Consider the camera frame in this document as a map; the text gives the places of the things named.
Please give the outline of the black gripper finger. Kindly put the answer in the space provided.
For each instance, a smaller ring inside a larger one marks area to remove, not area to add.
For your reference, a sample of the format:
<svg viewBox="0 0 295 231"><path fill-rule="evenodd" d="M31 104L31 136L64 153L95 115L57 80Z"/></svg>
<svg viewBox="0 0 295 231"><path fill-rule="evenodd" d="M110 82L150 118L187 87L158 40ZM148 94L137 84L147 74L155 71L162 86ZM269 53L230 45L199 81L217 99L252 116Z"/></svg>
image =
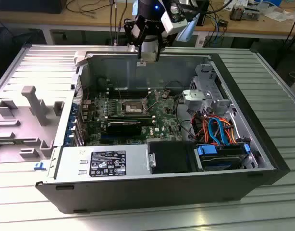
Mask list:
<svg viewBox="0 0 295 231"><path fill-rule="evenodd" d="M149 21L148 24L148 59L158 60L164 45L162 34L165 29L161 21Z"/></svg>
<svg viewBox="0 0 295 231"><path fill-rule="evenodd" d="M138 48L138 59L142 58L142 44L148 35L145 21L133 20L124 23L124 30L130 45Z"/></svg>

